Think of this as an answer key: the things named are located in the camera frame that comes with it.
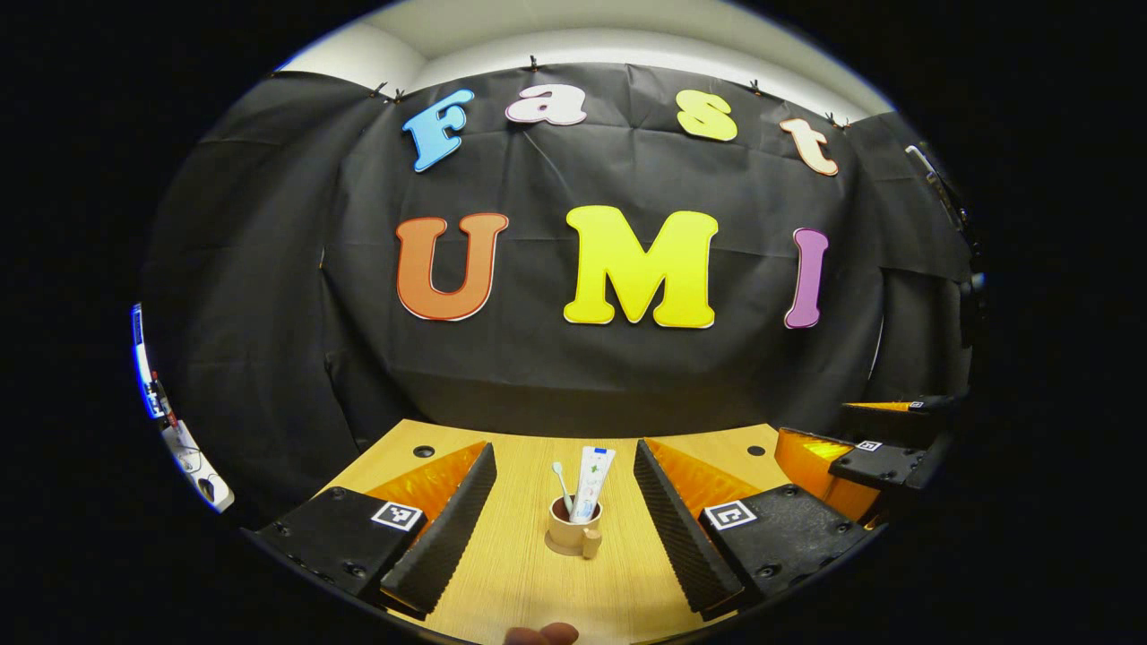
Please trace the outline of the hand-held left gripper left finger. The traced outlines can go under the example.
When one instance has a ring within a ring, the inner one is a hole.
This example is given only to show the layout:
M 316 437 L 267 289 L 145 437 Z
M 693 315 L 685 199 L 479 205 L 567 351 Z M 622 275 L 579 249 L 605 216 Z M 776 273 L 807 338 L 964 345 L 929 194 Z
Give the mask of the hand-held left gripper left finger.
M 357 494 L 331 485 L 255 533 L 255 543 L 361 601 L 434 612 L 496 483 L 477 442 Z

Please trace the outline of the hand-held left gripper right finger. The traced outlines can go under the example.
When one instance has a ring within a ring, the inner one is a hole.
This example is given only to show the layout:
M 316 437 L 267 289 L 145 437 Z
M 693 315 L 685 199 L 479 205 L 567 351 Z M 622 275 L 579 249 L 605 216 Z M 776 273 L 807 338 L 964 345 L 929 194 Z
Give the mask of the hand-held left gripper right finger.
M 728 473 L 701 463 L 692 491 L 680 466 L 694 461 L 651 438 L 635 444 L 635 483 L 689 608 L 703 619 L 774 603 L 871 539 L 794 483 L 740 494 Z

